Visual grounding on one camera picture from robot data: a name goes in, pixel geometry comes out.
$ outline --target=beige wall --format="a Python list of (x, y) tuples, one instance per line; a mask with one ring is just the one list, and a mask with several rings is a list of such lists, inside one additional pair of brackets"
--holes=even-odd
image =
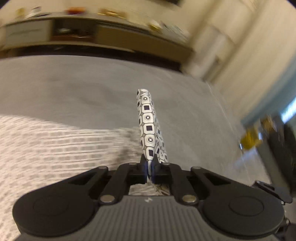
[(296, 9), (267, 0), (248, 35), (213, 84), (243, 119), (268, 93), (296, 54)]
[(209, 80), (231, 57), (256, 14), (254, 0), (217, 1), (199, 33), (191, 38), (195, 54), (182, 70), (197, 79)]
[(162, 0), (10, 0), (0, 10), (0, 19), (4, 23), (13, 20), (15, 11), (21, 7), (29, 11), (35, 6), (41, 6), (43, 12), (63, 11), (70, 6), (86, 7), (93, 13), (99, 8), (109, 7), (126, 11), (133, 19), (146, 14), (157, 21), (175, 24), (182, 30), (192, 32), (215, 1), (217, 0), (182, 0), (178, 7)]

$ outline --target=geometric pattern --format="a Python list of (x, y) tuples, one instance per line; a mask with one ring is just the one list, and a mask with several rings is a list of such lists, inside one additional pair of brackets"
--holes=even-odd
[(160, 163), (168, 162), (165, 144), (156, 117), (151, 95), (146, 89), (137, 91), (137, 107), (139, 116), (140, 142), (143, 154), (148, 162), (148, 173), (151, 175), (151, 162), (154, 154)]

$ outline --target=ribbed gray surface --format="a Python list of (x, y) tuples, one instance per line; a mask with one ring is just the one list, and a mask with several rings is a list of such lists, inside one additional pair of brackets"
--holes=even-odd
[[(178, 204), (172, 196), (125, 196), (112, 206), (99, 209), (80, 231), (60, 238), (27, 234), (16, 241), (232, 241), (205, 223), (194, 207)], [(277, 241), (271, 235), (257, 239)]]

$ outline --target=black circular pad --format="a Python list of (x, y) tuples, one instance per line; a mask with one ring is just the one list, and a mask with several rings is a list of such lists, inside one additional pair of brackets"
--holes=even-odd
[(13, 206), (20, 231), (39, 237), (66, 235), (86, 225), (94, 202), (78, 185), (58, 184), (25, 194)]
[(203, 206), (215, 227), (237, 238), (260, 238), (275, 232), (284, 219), (279, 199), (245, 185), (219, 186)]

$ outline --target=floor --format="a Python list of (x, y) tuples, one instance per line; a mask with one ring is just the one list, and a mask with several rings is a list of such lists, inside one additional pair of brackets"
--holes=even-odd
[(168, 160), (201, 166), (245, 184), (269, 181), (260, 158), (242, 156), (244, 130), (214, 88), (181, 73), (87, 56), (0, 60), (0, 114), (88, 129), (138, 125), (136, 92), (150, 91)]

